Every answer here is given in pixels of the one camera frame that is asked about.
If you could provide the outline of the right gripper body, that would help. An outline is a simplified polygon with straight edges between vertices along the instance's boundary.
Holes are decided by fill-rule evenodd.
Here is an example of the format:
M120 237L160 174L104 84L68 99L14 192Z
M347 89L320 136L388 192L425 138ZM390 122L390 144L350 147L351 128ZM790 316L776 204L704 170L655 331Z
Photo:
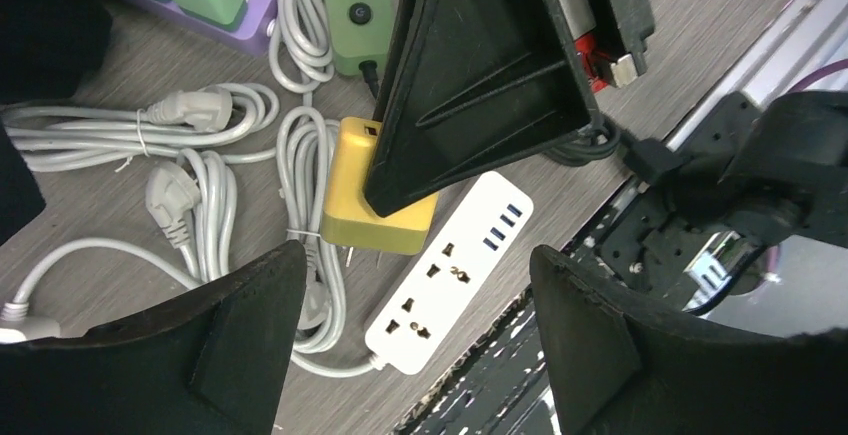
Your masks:
M650 0L558 0L590 89L624 87L647 71Z

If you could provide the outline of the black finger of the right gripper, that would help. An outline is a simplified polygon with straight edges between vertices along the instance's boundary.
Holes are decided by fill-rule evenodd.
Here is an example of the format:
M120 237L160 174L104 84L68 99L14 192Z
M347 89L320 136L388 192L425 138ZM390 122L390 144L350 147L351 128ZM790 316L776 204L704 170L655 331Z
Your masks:
M365 199L393 214L575 140L598 112L559 0L400 0Z

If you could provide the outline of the green power strip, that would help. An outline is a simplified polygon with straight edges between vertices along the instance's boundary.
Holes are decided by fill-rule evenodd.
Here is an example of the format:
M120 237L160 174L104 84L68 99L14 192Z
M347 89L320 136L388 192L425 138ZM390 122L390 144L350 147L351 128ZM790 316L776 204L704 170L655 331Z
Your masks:
M324 0L336 72L356 76L360 65L381 70L392 40L395 13L391 0Z

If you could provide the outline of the yellow plug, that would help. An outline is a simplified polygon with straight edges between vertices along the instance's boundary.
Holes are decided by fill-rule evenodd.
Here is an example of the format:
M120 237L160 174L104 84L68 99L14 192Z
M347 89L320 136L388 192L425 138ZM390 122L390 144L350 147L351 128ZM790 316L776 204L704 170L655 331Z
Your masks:
M357 117L340 120L320 222L331 244L403 255L422 250L439 195L429 195L388 216L378 216L364 197L364 183L381 124Z

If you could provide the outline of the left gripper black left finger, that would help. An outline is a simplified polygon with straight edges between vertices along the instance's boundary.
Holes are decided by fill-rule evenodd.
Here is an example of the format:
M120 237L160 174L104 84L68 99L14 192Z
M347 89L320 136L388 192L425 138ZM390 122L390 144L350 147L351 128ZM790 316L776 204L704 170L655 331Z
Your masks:
M77 338L1 349L5 434L268 434L305 293L290 240Z

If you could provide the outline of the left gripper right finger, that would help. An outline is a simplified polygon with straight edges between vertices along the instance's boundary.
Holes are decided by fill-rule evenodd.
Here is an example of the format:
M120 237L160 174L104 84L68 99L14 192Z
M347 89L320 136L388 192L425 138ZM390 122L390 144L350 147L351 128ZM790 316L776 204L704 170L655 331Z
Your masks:
M565 434L843 434L847 333L780 338L670 308L540 245L531 289Z

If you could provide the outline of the white power strip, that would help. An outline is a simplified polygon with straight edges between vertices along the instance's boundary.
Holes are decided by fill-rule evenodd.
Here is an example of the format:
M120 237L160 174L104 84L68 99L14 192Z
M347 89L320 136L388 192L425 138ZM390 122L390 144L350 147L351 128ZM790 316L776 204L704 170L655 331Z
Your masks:
M419 373L464 318L533 210L533 200L496 171L466 185L369 318L364 342L375 366Z

